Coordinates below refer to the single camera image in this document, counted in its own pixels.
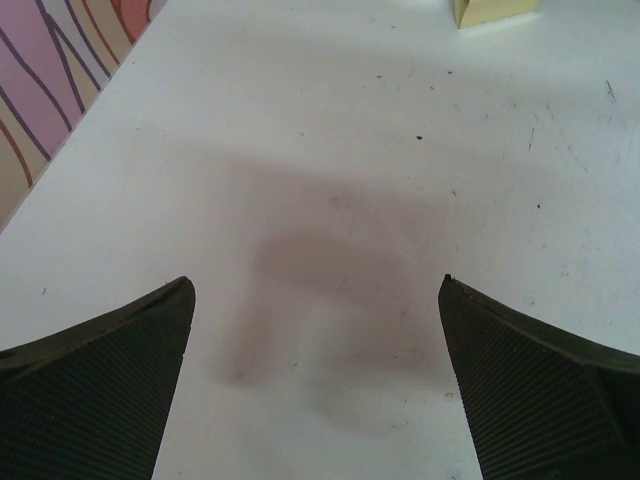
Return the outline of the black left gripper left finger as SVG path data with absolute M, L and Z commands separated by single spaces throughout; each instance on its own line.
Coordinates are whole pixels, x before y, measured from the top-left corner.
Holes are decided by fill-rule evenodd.
M 149 479 L 195 310 L 179 277 L 1 353 L 4 479 Z

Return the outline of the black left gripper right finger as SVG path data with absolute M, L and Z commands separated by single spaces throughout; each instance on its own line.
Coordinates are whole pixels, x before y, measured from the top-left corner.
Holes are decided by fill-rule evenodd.
M 638 356 L 451 276 L 438 307 L 483 478 L 638 478 Z

